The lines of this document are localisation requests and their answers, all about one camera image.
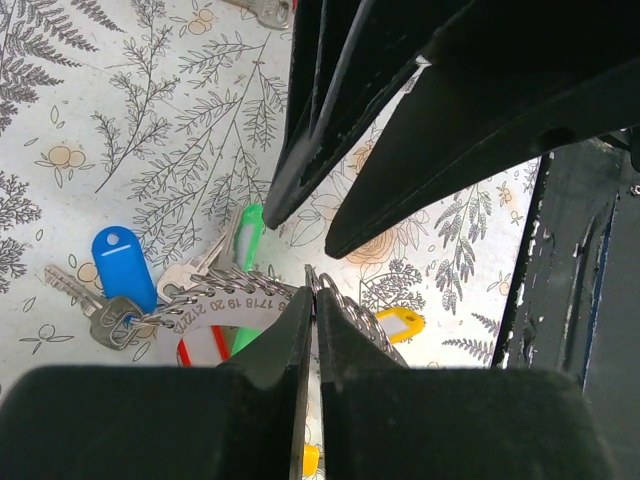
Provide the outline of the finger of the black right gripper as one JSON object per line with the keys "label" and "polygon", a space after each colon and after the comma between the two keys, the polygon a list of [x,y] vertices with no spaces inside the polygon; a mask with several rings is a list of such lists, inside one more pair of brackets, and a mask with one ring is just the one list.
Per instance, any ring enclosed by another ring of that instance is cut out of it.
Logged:
{"label": "finger of the black right gripper", "polygon": [[425,55],[332,221],[332,258],[518,163],[639,123],[635,1],[473,1]]}
{"label": "finger of the black right gripper", "polygon": [[301,1],[284,144],[264,203],[276,229],[310,196],[415,73],[432,1]]}

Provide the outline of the numbered keyring organizer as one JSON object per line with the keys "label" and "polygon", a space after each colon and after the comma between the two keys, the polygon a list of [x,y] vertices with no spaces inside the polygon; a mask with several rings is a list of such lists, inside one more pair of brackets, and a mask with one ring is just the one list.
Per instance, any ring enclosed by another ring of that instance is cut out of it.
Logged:
{"label": "numbered keyring organizer", "polygon": [[160,365],[181,366],[177,346],[186,334],[200,327],[218,325],[265,332],[298,291],[261,272],[242,272],[236,268],[196,275],[194,283],[142,317],[144,327],[133,340],[141,331],[150,330]]}

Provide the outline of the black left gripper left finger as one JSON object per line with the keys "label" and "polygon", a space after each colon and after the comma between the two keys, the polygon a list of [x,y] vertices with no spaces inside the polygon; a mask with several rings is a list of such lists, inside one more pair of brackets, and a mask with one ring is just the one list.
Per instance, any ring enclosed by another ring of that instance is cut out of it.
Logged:
{"label": "black left gripper left finger", "polygon": [[5,479],[297,479],[313,294],[214,368],[62,365],[1,407]]}

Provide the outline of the yellow tag key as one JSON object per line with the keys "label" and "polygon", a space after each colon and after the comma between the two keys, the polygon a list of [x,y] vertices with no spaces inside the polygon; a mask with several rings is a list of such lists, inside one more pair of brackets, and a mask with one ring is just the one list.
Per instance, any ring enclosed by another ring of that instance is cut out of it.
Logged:
{"label": "yellow tag key", "polygon": [[392,344],[400,343],[421,333],[424,318],[406,307],[394,307],[380,311],[376,319]]}

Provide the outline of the blue tag ring key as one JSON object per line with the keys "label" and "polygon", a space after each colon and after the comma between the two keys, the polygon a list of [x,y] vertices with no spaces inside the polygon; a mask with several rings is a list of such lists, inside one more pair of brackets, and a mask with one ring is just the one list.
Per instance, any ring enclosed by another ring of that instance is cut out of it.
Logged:
{"label": "blue tag ring key", "polygon": [[81,305],[90,321],[90,336],[99,344],[122,350],[144,327],[142,317],[154,312],[158,297],[141,245],[123,226],[101,230],[92,242],[102,296],[54,265],[44,268],[45,280]]}

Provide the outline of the green tag key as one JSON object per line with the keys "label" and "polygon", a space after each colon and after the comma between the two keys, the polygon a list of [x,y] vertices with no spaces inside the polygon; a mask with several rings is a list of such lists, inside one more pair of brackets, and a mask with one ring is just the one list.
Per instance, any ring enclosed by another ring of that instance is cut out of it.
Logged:
{"label": "green tag key", "polygon": [[[195,285],[191,280],[193,274],[204,274],[213,267],[233,265],[243,271],[249,270],[264,228],[262,212],[263,207],[259,203],[237,209],[232,214],[225,232],[207,247],[203,254],[184,264],[172,265],[165,270],[156,285],[158,296],[164,302],[170,302],[173,294]],[[251,329],[222,328],[231,355],[239,352],[259,335],[257,331]]]}

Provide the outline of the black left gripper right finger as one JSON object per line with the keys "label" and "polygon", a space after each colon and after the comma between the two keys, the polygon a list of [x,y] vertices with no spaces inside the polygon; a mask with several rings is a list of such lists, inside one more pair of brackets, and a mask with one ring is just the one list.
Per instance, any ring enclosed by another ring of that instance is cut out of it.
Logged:
{"label": "black left gripper right finger", "polygon": [[613,479],[577,386],[526,369],[410,369],[316,297],[330,479]]}

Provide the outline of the red tag key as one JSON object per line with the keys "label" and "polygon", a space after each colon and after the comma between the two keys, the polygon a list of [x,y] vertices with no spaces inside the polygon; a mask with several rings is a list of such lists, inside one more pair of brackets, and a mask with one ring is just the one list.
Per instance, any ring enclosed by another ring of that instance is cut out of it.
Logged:
{"label": "red tag key", "polygon": [[215,367],[231,356],[221,326],[200,327],[186,334],[177,346],[177,359],[184,367]]}

